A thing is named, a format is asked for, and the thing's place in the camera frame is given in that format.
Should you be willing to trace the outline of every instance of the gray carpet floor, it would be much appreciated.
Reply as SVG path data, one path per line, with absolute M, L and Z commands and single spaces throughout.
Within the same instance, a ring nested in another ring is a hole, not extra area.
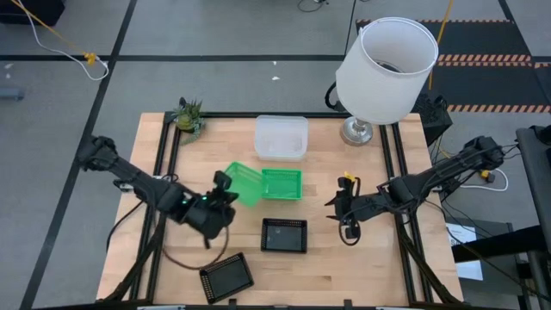
M 56 29 L 90 51 L 109 55 L 128 2 L 67 0 Z M 333 0 L 305 14 L 296 3 L 138 0 L 121 54 L 343 54 L 347 41 L 356 38 L 354 30 L 349 32 L 351 17 L 442 19 L 447 6 L 443 0 Z M 507 3 L 532 54 L 551 55 L 549 1 Z M 504 14 L 498 0 L 456 0 L 451 18 L 503 19 Z M 65 49 L 45 29 L 39 29 L 39 36 L 49 47 Z M 0 24 L 0 42 L 0 55 L 50 54 L 35 45 L 26 26 Z M 172 109 L 180 96 L 202 99 L 210 111 L 326 111 L 323 95 L 338 66 L 333 61 L 118 62 L 93 132 L 114 138 L 120 154 L 128 157 L 139 115 Z M 0 73 L 0 86 L 26 90 L 21 102 L 0 102 L 0 301 L 3 309 L 16 309 L 99 83 L 88 80 L 79 66 L 68 61 L 0 61 Z M 101 68 L 92 74 L 101 75 Z M 452 113 L 451 117 L 453 130 L 444 134 L 442 142 L 451 152 L 481 134 L 510 144 L 515 129 L 551 122 L 547 114 Z M 510 179 L 507 192 L 460 189 L 450 203 L 475 219 L 512 222 L 515 228 L 534 225 L 536 212 L 521 159 L 508 161 L 503 169 Z M 96 298 L 105 238 L 120 197 L 111 180 L 101 173 L 78 175 L 34 307 Z M 516 296 L 464 290 L 466 299 L 475 304 L 518 307 Z

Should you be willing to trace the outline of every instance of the yellow cable tie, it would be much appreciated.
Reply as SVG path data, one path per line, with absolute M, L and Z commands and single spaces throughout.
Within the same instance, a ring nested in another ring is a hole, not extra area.
M 348 171 L 344 172 L 344 177 L 351 180 L 352 182 L 354 182 L 356 180 L 356 178 L 354 176 L 352 176 L 350 173 L 348 173 Z
M 88 63 L 88 65 L 94 65 L 96 62 L 95 53 L 84 53 L 84 58 L 86 59 L 86 62 Z

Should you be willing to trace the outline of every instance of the lamp base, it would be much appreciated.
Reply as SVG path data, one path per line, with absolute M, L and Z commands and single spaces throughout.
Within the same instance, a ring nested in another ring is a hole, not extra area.
M 344 121 L 341 127 L 341 138 L 351 146 L 363 146 L 373 137 L 373 128 L 366 121 L 360 121 L 351 116 Z

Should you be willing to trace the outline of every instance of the small black tray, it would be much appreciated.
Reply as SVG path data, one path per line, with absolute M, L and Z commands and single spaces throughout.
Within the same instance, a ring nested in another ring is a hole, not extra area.
M 263 219 L 260 250 L 306 253 L 307 228 L 305 220 Z
M 254 285 L 243 253 L 199 270 L 199 277 L 209 305 Z

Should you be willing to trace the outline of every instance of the white lampshade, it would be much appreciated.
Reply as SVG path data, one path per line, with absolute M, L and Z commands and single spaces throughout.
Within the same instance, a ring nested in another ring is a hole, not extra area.
M 436 40 L 420 23 L 400 17 L 371 22 L 337 70 L 338 98 L 361 121 L 399 121 L 412 111 L 437 58 Z

